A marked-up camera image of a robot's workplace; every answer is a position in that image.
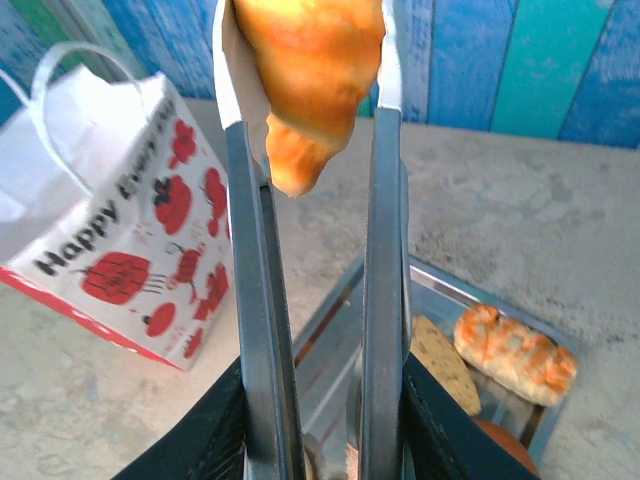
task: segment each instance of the red insect illustration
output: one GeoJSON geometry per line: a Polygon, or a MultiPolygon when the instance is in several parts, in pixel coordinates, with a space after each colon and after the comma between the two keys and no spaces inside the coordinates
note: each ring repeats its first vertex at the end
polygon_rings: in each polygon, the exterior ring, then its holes
{"type": "Polygon", "coordinates": [[[151,262],[123,252],[108,252],[82,272],[80,287],[92,297],[113,305],[124,305],[138,292],[160,293],[165,275],[149,274],[151,262]]]}
{"type": "Polygon", "coordinates": [[[147,326],[147,335],[157,337],[166,332],[176,316],[176,306],[173,303],[163,303],[149,315],[142,317],[147,326]]]}
{"type": "Polygon", "coordinates": [[[180,231],[189,216],[191,209],[191,190],[180,175],[164,180],[156,180],[153,184],[156,217],[164,225],[167,235],[175,235],[180,231]]]}
{"type": "Polygon", "coordinates": [[[182,120],[176,121],[175,134],[171,148],[173,149],[173,157],[169,160],[169,168],[173,170],[180,163],[187,164],[191,157],[196,153],[197,146],[194,140],[195,129],[182,120]]]}
{"type": "Polygon", "coordinates": [[[204,175],[204,187],[202,187],[207,202],[211,205],[211,220],[208,223],[209,234],[218,236],[220,219],[227,211],[227,189],[220,179],[220,172],[215,168],[209,168],[204,175]]]}
{"type": "Polygon", "coordinates": [[[210,273],[207,278],[207,298],[201,299],[198,309],[193,316],[196,320],[206,320],[209,313],[214,312],[224,294],[229,290],[229,279],[227,278],[227,270],[224,265],[219,263],[216,265],[214,273],[210,273]]]}
{"type": "Polygon", "coordinates": [[[198,347],[202,343],[203,334],[204,331],[201,328],[196,330],[196,333],[187,342],[187,346],[184,349],[184,358],[193,357],[193,354],[196,353],[196,350],[198,350],[198,347]]]}
{"type": "Polygon", "coordinates": [[[193,277],[198,269],[200,257],[204,254],[206,248],[204,243],[200,243],[196,249],[185,250],[177,243],[170,243],[166,250],[169,254],[175,253],[176,251],[182,252],[182,256],[178,261],[178,271],[169,278],[167,288],[174,290],[180,283],[188,283],[191,285],[191,300],[189,303],[195,302],[197,298],[193,277]]]}

